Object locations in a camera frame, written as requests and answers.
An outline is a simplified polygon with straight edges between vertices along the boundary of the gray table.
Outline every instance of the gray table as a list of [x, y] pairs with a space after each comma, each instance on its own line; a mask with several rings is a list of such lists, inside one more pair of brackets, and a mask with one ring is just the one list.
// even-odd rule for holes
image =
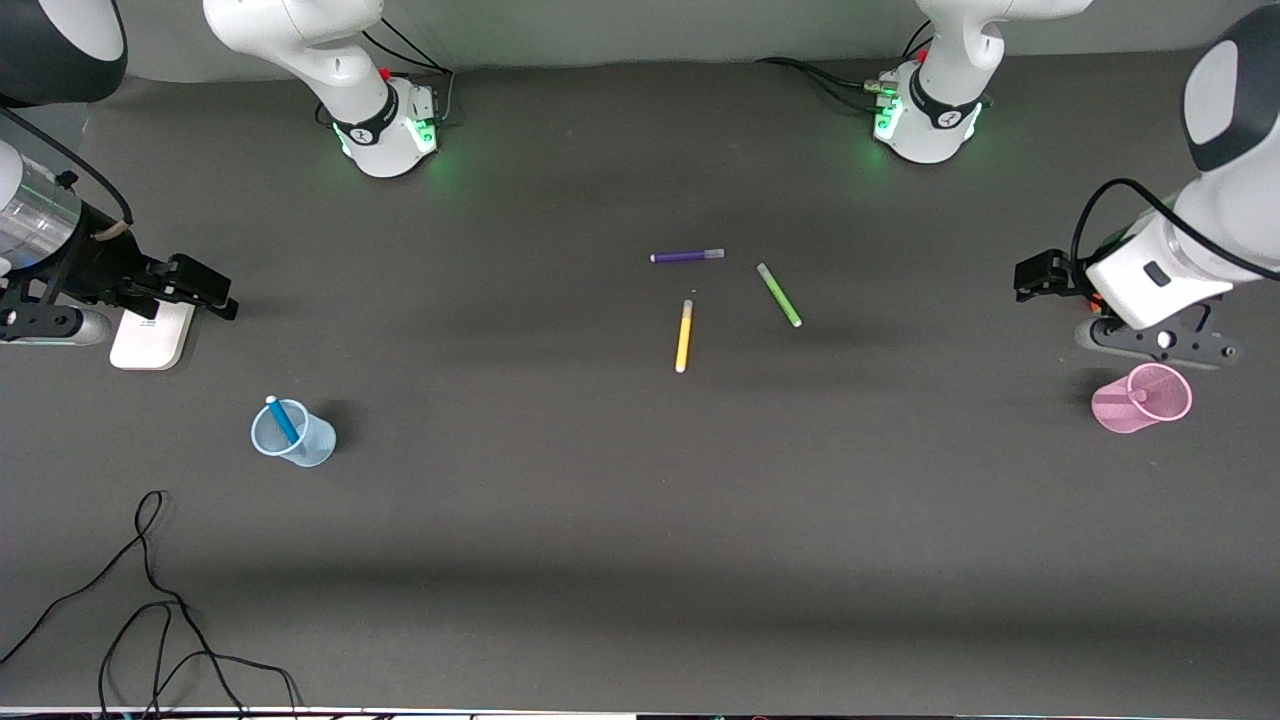
[[[1193, 177], [1193, 59], [1012, 59], [933, 168], [781, 68], [476, 72], [394, 181], [301, 83], [131, 82], [84, 154], [147, 250], [223, 270], [243, 311], [159, 375], [0, 348], [0, 644], [166, 488], [161, 578], [311, 705], [1274, 716], [1280, 293], [1233, 293], [1247, 361], [1120, 437], [1087, 401], [1133, 363], [1071, 343], [1076, 302], [1010, 290], [1100, 182]], [[1106, 201], [1089, 237], [1138, 210]], [[253, 452], [268, 393], [337, 425], [332, 460]], [[5, 705], [95, 702], [152, 597], [137, 560], [0, 671]], [[157, 625], [120, 650], [127, 701]], [[225, 703], [207, 669], [180, 684]]]

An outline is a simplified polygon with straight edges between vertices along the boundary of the blue plastic cup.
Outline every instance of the blue plastic cup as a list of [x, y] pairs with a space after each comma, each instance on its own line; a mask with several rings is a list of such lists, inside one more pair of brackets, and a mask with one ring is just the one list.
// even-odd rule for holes
[[282, 398], [280, 405], [298, 430], [298, 442], [291, 443], [271, 416], [271, 409], [262, 407], [250, 429], [253, 447], [268, 457], [283, 457], [300, 468], [315, 468], [328, 460], [338, 445], [338, 433], [333, 425], [307, 413], [306, 406], [297, 400]]

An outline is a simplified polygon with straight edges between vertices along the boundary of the purple marker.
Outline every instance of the purple marker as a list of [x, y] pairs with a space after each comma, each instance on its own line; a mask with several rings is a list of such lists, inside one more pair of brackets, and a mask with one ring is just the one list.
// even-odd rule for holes
[[691, 250], [689, 252], [654, 252], [649, 256], [650, 263], [684, 263], [686, 260], [716, 260], [724, 256], [724, 249], [717, 250]]

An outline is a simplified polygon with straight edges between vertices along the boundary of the cable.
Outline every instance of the cable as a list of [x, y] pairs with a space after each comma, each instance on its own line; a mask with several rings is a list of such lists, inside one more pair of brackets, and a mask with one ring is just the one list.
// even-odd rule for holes
[[24, 131], [29, 132], [31, 135], [38, 137], [46, 145], [49, 145], [54, 150], [61, 152], [64, 158], [67, 158], [72, 163], [76, 163], [81, 169], [83, 169], [86, 173], [88, 173], [90, 177], [92, 177], [95, 181], [97, 181], [97, 183], [101, 184], [102, 188], [106, 190], [108, 193], [110, 193], [111, 199], [115, 200], [115, 204], [120, 206], [120, 220], [125, 225], [132, 225], [133, 224], [133, 209], [129, 208], [129, 202], [127, 200], [124, 200], [124, 196], [120, 195], [120, 191], [116, 190], [114, 184], [111, 184], [111, 181], [106, 179], [106, 177], [102, 176], [102, 173], [97, 172], [97, 168], [95, 168], [93, 165], [90, 165], [88, 163], [86, 163], [83, 158], [81, 158], [76, 152], [72, 152], [72, 150], [69, 147], [67, 147], [61, 142], [58, 142], [56, 140], [52, 138], [52, 136], [50, 136], [45, 131], [37, 128], [36, 126], [31, 124], [29, 122], [27, 122], [26, 118], [23, 118], [22, 115], [14, 113], [9, 108], [5, 108], [4, 105], [0, 105], [0, 113], [4, 113], [4, 115], [6, 118], [9, 118], [10, 120], [13, 120], [18, 127], [20, 127], [22, 129], [24, 129]]
[[387, 26], [388, 29], [390, 29], [392, 32], [394, 32], [396, 37], [399, 37], [401, 40], [403, 40], [404, 45], [408, 45], [410, 47], [413, 49], [415, 53], [417, 53], [419, 55], [421, 55], [422, 59], [425, 59], [428, 63], [431, 63], [431, 65], [435, 69], [438, 69], [438, 70], [440, 70], [442, 73], [445, 73], [445, 74], [453, 74], [453, 70], [451, 70], [449, 68], [445, 68], [444, 65], [436, 63], [435, 60], [431, 59], [430, 55], [428, 55], [426, 53], [424, 53], [421, 47], [419, 47], [417, 45], [413, 45], [413, 41], [410, 40], [410, 38], [407, 38], [407, 37], [404, 37], [403, 32], [396, 29], [396, 26], [393, 26], [390, 23], [390, 20], [388, 20], [387, 18], [383, 18], [383, 24]]
[[[106, 648], [106, 655], [102, 656], [102, 662], [101, 662], [101, 665], [97, 666], [97, 705], [99, 705], [99, 708], [102, 711], [102, 717], [108, 716], [106, 715], [106, 688], [105, 688], [105, 684], [106, 684], [106, 667], [111, 664], [111, 657], [115, 656], [115, 648], [119, 647], [120, 641], [124, 639], [124, 633], [127, 633], [129, 630], [129, 628], [132, 628], [133, 624], [137, 623], [138, 618], [142, 618], [142, 615], [146, 614], [147, 610], [152, 610], [155, 607], [163, 607], [164, 611], [165, 611], [165, 621], [164, 621], [165, 629], [164, 629], [164, 633], [163, 633], [161, 641], [160, 641], [160, 651], [163, 653], [164, 652], [164, 639], [163, 638], [169, 634], [169, 621], [173, 620], [173, 610], [170, 610], [170, 607], [169, 607], [170, 605], [177, 605], [177, 603], [174, 601], [172, 601], [172, 600], [160, 600], [160, 601], [156, 601], [156, 602], [148, 602], [148, 603], [138, 607], [137, 610], [134, 610], [133, 615], [129, 615], [129, 619], [124, 621], [124, 625], [120, 628], [120, 632], [118, 632], [115, 634], [115, 639], [111, 641], [111, 646]], [[156, 679], [159, 680], [159, 678], [160, 678], [160, 662], [157, 660], [157, 662], [156, 662]], [[239, 705], [239, 701], [236, 701], [236, 707], [238, 710], [241, 710], [241, 711], [244, 710], [244, 707], [242, 705]]]
[[1080, 260], [1079, 260], [1080, 237], [1084, 234], [1084, 225], [1085, 223], [1088, 223], [1089, 215], [1093, 213], [1093, 206], [1098, 204], [1098, 200], [1103, 195], [1106, 195], [1108, 190], [1121, 184], [1140, 195], [1142, 199], [1146, 200], [1147, 204], [1151, 205], [1153, 210], [1164, 215], [1165, 219], [1172, 223], [1175, 228], [1183, 231], [1183, 233], [1185, 233], [1188, 237], [1198, 242], [1202, 247], [1204, 247], [1204, 250], [1208, 250], [1213, 255], [1217, 255], [1219, 258], [1226, 260], [1228, 263], [1235, 265], [1236, 268], [1248, 270], [1268, 281], [1280, 281], [1280, 273], [1263, 268], [1262, 265], [1251, 263], [1244, 258], [1240, 258], [1239, 255], [1235, 255], [1229, 250], [1221, 247], [1212, 240], [1204, 237], [1203, 233], [1193, 228], [1187, 220], [1184, 220], [1180, 215], [1178, 215], [1178, 213], [1175, 213], [1171, 208], [1165, 205], [1165, 202], [1160, 197], [1157, 197], [1156, 193], [1147, 190], [1147, 187], [1139, 183], [1138, 181], [1130, 178], [1114, 178], [1102, 183], [1102, 186], [1100, 186], [1096, 191], [1093, 191], [1093, 195], [1089, 197], [1089, 201], [1084, 204], [1084, 209], [1080, 211], [1080, 218], [1075, 222], [1075, 232], [1071, 233], [1071, 246], [1068, 252], [1068, 266], [1071, 268], [1071, 281], [1075, 283], [1076, 288], [1083, 290], [1085, 287], [1084, 269], [1080, 266]]
[[932, 37], [927, 37], [923, 41], [920, 41], [919, 45], [916, 45], [915, 47], [911, 47], [910, 50], [908, 50], [906, 55], [902, 55], [902, 56], [904, 58], [910, 58], [911, 55], [915, 55], [916, 53], [919, 53], [920, 50], [923, 50], [924, 46], [928, 45], [928, 44], [931, 44], [931, 42], [933, 42], [933, 38]]
[[915, 42], [915, 38], [920, 37], [920, 33], [924, 32], [924, 29], [928, 28], [931, 24], [933, 24], [933, 20], [924, 20], [923, 23], [920, 23], [920, 27], [915, 28], [915, 32], [911, 33], [911, 40], [908, 40], [906, 46], [902, 49], [904, 58], [909, 58], [911, 55], [911, 44]]
[[[178, 674], [178, 670], [182, 670], [183, 665], [197, 657], [209, 657], [209, 653], [202, 650], [197, 650], [195, 652], [188, 653], [182, 660], [179, 660], [178, 664], [173, 666], [173, 670], [169, 671], [169, 675], [165, 676], [164, 682], [160, 683], [159, 688], [160, 692], [156, 693], [156, 697], [159, 697], [159, 694], [163, 693], [165, 688], [169, 687], [169, 683]], [[278, 674], [282, 679], [284, 679], [284, 689], [285, 692], [289, 693], [289, 708], [293, 711], [293, 716], [297, 717], [298, 706], [305, 703], [302, 701], [302, 691], [298, 688], [298, 682], [293, 679], [293, 675], [291, 675], [288, 670], [283, 667], [276, 667], [275, 665], [268, 665], [265, 662], [255, 662], [252, 660], [244, 660], [243, 657], [236, 657], [234, 655], [216, 655], [216, 657], [218, 660], [224, 660], [227, 662], [236, 662], [238, 665], [244, 665], [248, 667], [253, 667], [256, 670], [268, 670], [270, 673]]]
[[855, 81], [851, 81], [851, 79], [845, 79], [845, 78], [842, 78], [840, 76], [831, 74], [827, 70], [819, 68], [818, 65], [814, 65], [814, 64], [810, 64], [810, 63], [805, 63], [804, 60], [796, 60], [795, 58], [781, 58], [781, 56], [774, 55], [774, 56], [771, 56], [771, 58], [760, 58], [759, 60], [756, 60], [756, 63], [765, 63], [765, 64], [769, 64], [769, 65], [783, 65], [783, 67], [787, 67], [787, 68], [795, 68], [795, 69], [797, 69], [797, 70], [800, 70], [803, 73], [820, 77], [822, 79], [824, 79], [824, 81], [827, 81], [829, 83], [833, 83], [833, 85], [838, 85], [841, 87], [851, 87], [851, 88], [856, 88], [856, 90], [861, 90], [863, 88], [863, 83], [860, 83], [860, 82], [855, 82]]
[[756, 60], [756, 63], [764, 63], [764, 64], [769, 64], [769, 65], [783, 65], [783, 67], [787, 67], [787, 68], [795, 68], [795, 69], [803, 72], [805, 74], [805, 77], [808, 77], [810, 81], [813, 81], [813, 83], [815, 86], [818, 86], [818, 90], [826, 92], [836, 102], [840, 102], [841, 105], [844, 105], [846, 108], [851, 108], [851, 109], [858, 110], [860, 113], [869, 113], [869, 114], [874, 115], [876, 113], [879, 111], [879, 108], [876, 108], [873, 105], [859, 105], [858, 102], [854, 102], [854, 101], [849, 100], [847, 97], [845, 97], [845, 96], [840, 95], [838, 92], [836, 92], [836, 90], [833, 87], [831, 87], [829, 85], [827, 85], [823, 81], [835, 83], [838, 87], [842, 87], [842, 88], [846, 88], [846, 90], [855, 90], [856, 88], [859, 91], [863, 87], [863, 83], [860, 83], [860, 82], [854, 82], [854, 81], [849, 81], [849, 79], [845, 79], [845, 78], [838, 77], [838, 76], [833, 76], [833, 74], [828, 73], [827, 70], [824, 70], [822, 68], [818, 68], [815, 65], [810, 65], [809, 63], [804, 63], [804, 61], [795, 60], [795, 59], [791, 59], [791, 58], [776, 58], [776, 56], [774, 58], [762, 58], [762, 59]]
[[404, 60], [406, 63], [410, 63], [412, 65], [417, 65], [420, 68], [426, 68], [429, 70], [436, 70], [436, 72], [444, 73], [444, 68], [440, 68], [438, 65], [428, 65], [426, 63], [422, 63], [420, 60], [415, 60], [412, 58], [406, 58], [404, 55], [401, 55], [399, 53], [392, 50], [390, 47], [383, 45], [381, 42], [378, 42], [376, 40], [374, 40], [374, 36], [369, 35], [369, 31], [362, 31], [360, 35], [364, 35], [365, 40], [367, 40], [369, 42], [372, 42], [374, 47], [378, 47], [379, 50], [381, 50], [383, 53], [387, 53], [388, 55], [390, 55], [393, 58], [399, 58], [401, 60]]
[[[145, 511], [146, 511], [148, 503], [151, 503], [152, 500], [155, 501], [154, 502], [154, 507], [151, 509], [150, 515], [145, 516]], [[152, 564], [151, 564], [151, 548], [150, 548], [150, 544], [147, 543], [147, 532], [155, 524], [156, 518], [160, 516], [160, 509], [161, 509], [163, 505], [164, 505], [164, 493], [161, 491], [151, 491], [151, 492], [143, 495], [142, 500], [138, 501], [138, 506], [137, 506], [137, 509], [133, 512], [133, 529], [136, 532], [133, 539], [131, 539], [128, 543], [125, 543], [111, 557], [110, 562], [108, 562], [106, 566], [102, 568], [102, 570], [100, 570], [99, 574], [93, 577], [93, 579], [91, 579], [88, 583], [86, 583], [79, 589], [77, 589], [74, 592], [70, 592], [68, 594], [64, 594], [64, 596], [59, 597], [58, 600], [55, 600], [54, 602], [51, 602], [49, 605], [49, 607], [46, 607], [45, 611], [40, 615], [40, 618], [36, 620], [36, 623], [31, 626], [31, 629], [27, 630], [27, 633], [22, 637], [22, 639], [19, 639], [9, 650], [9, 652], [5, 653], [4, 659], [0, 659], [0, 665], [4, 665], [5, 662], [8, 662], [23, 646], [27, 644], [27, 642], [44, 625], [44, 623], [49, 618], [49, 615], [60, 603], [63, 603], [63, 602], [65, 602], [65, 601], [68, 601], [68, 600], [70, 600], [70, 598], [73, 598], [73, 597], [83, 593], [83, 592], [88, 591], [90, 588], [92, 588], [93, 585], [96, 585], [102, 578], [105, 578], [108, 575], [108, 573], [110, 573], [115, 568], [115, 565], [120, 561], [120, 559], [129, 550], [132, 550], [137, 544], [141, 544], [142, 546], [142, 569], [143, 569], [143, 571], [146, 574], [147, 583], [154, 589], [156, 589], [156, 591], [159, 591], [159, 592], [161, 592], [161, 593], [164, 593], [166, 596], [169, 596], [169, 600], [160, 600], [160, 601], [147, 602], [147, 603], [140, 606], [137, 610], [134, 610], [133, 614], [129, 616], [129, 619], [120, 628], [120, 630], [115, 634], [115, 638], [111, 641], [111, 644], [108, 647], [106, 653], [102, 656], [102, 662], [99, 666], [99, 674], [97, 674], [97, 694], [99, 694], [100, 710], [102, 711], [102, 717], [108, 716], [106, 715], [106, 689], [105, 689], [105, 682], [106, 682], [108, 669], [110, 667], [111, 660], [115, 656], [115, 651], [119, 647], [120, 642], [124, 639], [124, 635], [125, 635], [125, 633], [128, 633], [129, 628], [132, 628], [133, 624], [137, 623], [138, 619], [141, 619], [145, 614], [147, 614], [150, 610], [155, 610], [155, 609], [163, 609], [165, 611], [165, 623], [164, 623], [163, 629], [160, 630], [160, 643], [159, 643], [159, 648], [156, 651], [156, 667], [155, 667], [155, 673], [152, 674], [152, 680], [151, 680], [151, 689], [152, 689], [152, 692], [151, 692], [151, 702], [147, 703], [147, 707], [143, 711], [142, 717], [140, 720], [146, 720], [147, 714], [151, 711], [151, 707], [156, 708], [156, 716], [159, 717], [159, 715], [160, 715], [160, 694], [169, 685], [169, 682], [173, 679], [174, 674], [177, 674], [178, 669], [182, 667], [188, 660], [191, 660], [193, 657], [209, 657], [210, 664], [214, 666], [214, 673], [218, 676], [219, 685], [221, 687], [221, 689], [227, 694], [227, 697], [236, 705], [236, 707], [242, 714], [246, 711], [246, 706], [244, 706], [243, 702], [241, 702], [239, 697], [236, 696], [234, 691], [232, 691], [229, 683], [227, 682], [227, 676], [223, 673], [223, 667], [221, 667], [220, 661], [234, 662], [234, 664], [246, 665], [248, 667], [253, 667], [253, 669], [257, 669], [257, 670], [266, 670], [266, 671], [270, 671], [270, 673], [276, 673], [278, 675], [280, 675], [280, 678], [284, 679], [285, 688], [288, 689], [288, 693], [289, 693], [291, 708], [293, 710], [293, 714], [294, 714], [294, 717], [296, 717], [297, 716], [297, 706], [298, 706], [298, 703], [302, 700], [302, 692], [301, 692], [301, 689], [298, 689], [297, 680], [293, 679], [293, 676], [288, 673], [288, 670], [284, 670], [283, 667], [276, 667], [275, 665], [268, 665], [265, 662], [256, 662], [256, 661], [252, 661], [252, 660], [246, 660], [243, 657], [236, 657], [233, 655], [221, 655], [221, 653], [214, 652], [212, 648], [209, 646], [209, 641], [205, 638], [204, 632], [200, 629], [200, 625], [197, 625], [196, 621], [195, 621], [195, 619], [191, 616], [191, 606], [187, 603], [187, 600], [182, 594], [179, 594], [178, 592], [172, 591], [172, 589], [161, 585], [160, 582], [156, 579], [155, 570], [154, 570]], [[178, 609], [178, 611], [180, 612], [180, 615], [182, 615], [183, 620], [186, 621], [187, 626], [191, 628], [192, 633], [196, 635], [197, 641], [200, 642], [201, 650], [198, 650], [198, 651], [188, 655], [187, 657], [182, 659], [180, 661], [178, 661], [178, 664], [169, 673], [169, 675], [165, 678], [165, 680], [161, 682], [160, 680], [160, 673], [161, 673], [161, 667], [164, 665], [164, 650], [165, 650], [165, 643], [168, 642], [168, 638], [169, 638], [169, 629], [170, 629], [170, 625], [173, 623], [173, 609], [174, 607]]]
[[[148, 492], [147, 495], [145, 495], [142, 497], [142, 500], [145, 501], [150, 496], [151, 496], [151, 493]], [[129, 550], [132, 550], [133, 546], [136, 546], [140, 542], [142, 542], [142, 534], [151, 529], [151, 524], [152, 523], [155, 523], [155, 515], [151, 516], [151, 519], [147, 521], [146, 527], [143, 527], [138, 532], [138, 534], [133, 537], [133, 539], [131, 539], [129, 542], [124, 543], [124, 547], [122, 547], [119, 551], [116, 551], [115, 556], [111, 557], [111, 561], [106, 564], [106, 568], [102, 568], [102, 570], [97, 575], [93, 575], [92, 580], [84, 583], [84, 585], [81, 587], [78, 591], [69, 592], [69, 593], [64, 594], [63, 597], [59, 597], [58, 600], [50, 602], [49, 607], [46, 607], [45, 611], [40, 614], [40, 618], [36, 619], [36, 624], [32, 625], [29, 630], [27, 630], [27, 634], [23, 635], [20, 641], [18, 641], [17, 643], [14, 643], [14, 646], [9, 648], [9, 652], [6, 652], [3, 659], [0, 659], [0, 666], [3, 666], [5, 662], [9, 662], [9, 659], [12, 659], [14, 656], [14, 653], [17, 653], [19, 650], [22, 650], [22, 646], [27, 644], [27, 641], [29, 641], [31, 637], [35, 635], [37, 630], [40, 630], [41, 625], [45, 624], [45, 620], [49, 618], [49, 614], [52, 612], [55, 607], [58, 607], [63, 602], [65, 602], [65, 601], [68, 601], [68, 600], [70, 600], [70, 598], [73, 598], [76, 596], [83, 593], [84, 591], [92, 588], [102, 578], [105, 578], [106, 574], [110, 573], [113, 568], [115, 568], [115, 564], [120, 561], [120, 557], [124, 557], [125, 552], [128, 552]]]
[[444, 91], [444, 113], [440, 114], [440, 119], [436, 122], [443, 123], [449, 119], [449, 113], [453, 111], [453, 81], [457, 77], [456, 73], [449, 73], [449, 88]]

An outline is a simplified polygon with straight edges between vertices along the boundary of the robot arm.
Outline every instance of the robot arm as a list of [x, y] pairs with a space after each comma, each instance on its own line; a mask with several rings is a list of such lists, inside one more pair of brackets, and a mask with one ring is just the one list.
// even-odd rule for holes
[[1280, 269], [1280, 6], [1245, 17], [1201, 58], [1183, 95], [1183, 127], [1203, 173], [1174, 211], [1238, 260], [1149, 214], [1088, 282], [1135, 329]]
[[[10, 108], [90, 102], [119, 87], [127, 50], [111, 0], [0, 3], [0, 114], [105, 182], [74, 152]], [[58, 305], [70, 296], [155, 319], [160, 301], [207, 307], [232, 319], [230, 281], [186, 256], [143, 255], [123, 199], [116, 220], [72, 192], [76, 177], [54, 177], [0, 142], [0, 342], [92, 345], [110, 337], [101, 313]], [[33, 295], [33, 283], [44, 290]]]
[[878, 118], [874, 137], [913, 163], [941, 163], [973, 135], [978, 99], [1005, 58], [1004, 20], [1044, 20], [1084, 12], [1093, 0], [916, 0], [933, 22], [928, 58], [881, 76], [906, 88]]
[[333, 115], [343, 152], [388, 178], [435, 151], [436, 128], [430, 88], [384, 78], [362, 47], [335, 45], [381, 13], [383, 0], [205, 0], [205, 19], [224, 45], [307, 83]]
[[[1245, 15], [1201, 58], [1183, 94], [1183, 127], [1202, 174], [1171, 208], [1133, 181], [1111, 181], [1087, 210], [1117, 184], [1138, 190], [1153, 210], [1091, 258], [1076, 256], [1079, 228], [1071, 254], [1050, 250], [1020, 263], [1014, 286], [1019, 301], [1096, 299], [1105, 316], [1076, 333], [1085, 347], [1220, 366], [1238, 346], [1212, 332], [1212, 299], [1280, 279], [1280, 5]], [[1188, 307], [1199, 310], [1192, 327], [1178, 316]]]

